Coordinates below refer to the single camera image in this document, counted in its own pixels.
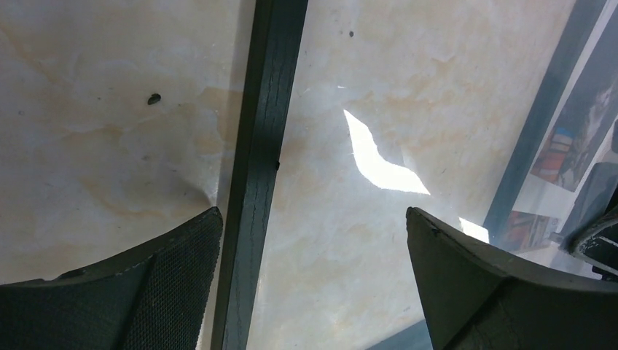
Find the colorful poster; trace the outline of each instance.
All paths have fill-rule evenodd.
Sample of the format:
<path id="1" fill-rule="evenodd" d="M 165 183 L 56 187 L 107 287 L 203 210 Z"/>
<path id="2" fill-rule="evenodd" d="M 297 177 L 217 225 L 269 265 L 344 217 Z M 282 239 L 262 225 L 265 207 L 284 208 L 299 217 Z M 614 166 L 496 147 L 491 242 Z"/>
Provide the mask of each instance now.
<path id="1" fill-rule="evenodd" d="M 506 232 L 498 246 L 508 252 L 518 252 L 545 243 L 558 228 L 559 220 L 521 211 L 511 211 Z"/>
<path id="2" fill-rule="evenodd" d="M 612 16 L 531 173 L 575 192 L 618 115 L 618 20 Z"/>

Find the small black debris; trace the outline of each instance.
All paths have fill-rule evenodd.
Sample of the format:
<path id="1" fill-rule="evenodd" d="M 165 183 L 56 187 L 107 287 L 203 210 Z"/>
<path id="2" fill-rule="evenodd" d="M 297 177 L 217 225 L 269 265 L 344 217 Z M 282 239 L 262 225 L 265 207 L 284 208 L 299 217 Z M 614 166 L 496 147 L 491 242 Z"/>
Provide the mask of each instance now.
<path id="1" fill-rule="evenodd" d="M 152 104 L 156 104 L 159 101 L 161 101 L 161 95 L 158 93 L 153 93 L 150 98 L 148 98 L 148 105 L 150 106 Z"/>

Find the beige marble veining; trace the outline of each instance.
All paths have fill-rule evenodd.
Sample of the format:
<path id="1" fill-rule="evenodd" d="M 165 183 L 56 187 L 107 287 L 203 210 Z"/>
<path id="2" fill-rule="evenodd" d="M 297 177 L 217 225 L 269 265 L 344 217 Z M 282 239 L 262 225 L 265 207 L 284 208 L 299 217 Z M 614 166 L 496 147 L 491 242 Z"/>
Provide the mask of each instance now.
<path id="1" fill-rule="evenodd" d="M 253 10 L 0 3 L 0 284 L 52 279 L 225 212 Z M 163 99 L 148 106 L 153 93 Z"/>
<path id="2" fill-rule="evenodd" d="M 482 224 L 572 5 L 309 1 L 250 349 L 365 349 L 423 318 L 405 210 Z"/>

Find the marble floor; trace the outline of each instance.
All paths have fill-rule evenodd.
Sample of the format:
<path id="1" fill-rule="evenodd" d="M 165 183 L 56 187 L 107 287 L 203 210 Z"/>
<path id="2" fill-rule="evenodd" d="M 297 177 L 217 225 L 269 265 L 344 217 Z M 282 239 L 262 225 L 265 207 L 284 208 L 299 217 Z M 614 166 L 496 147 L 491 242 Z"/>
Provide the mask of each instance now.
<path id="1" fill-rule="evenodd" d="M 406 208 L 487 239 L 573 4 L 309 1 L 249 349 L 367 349 L 423 319 Z M 225 214 L 253 10 L 0 4 L 0 283 Z"/>

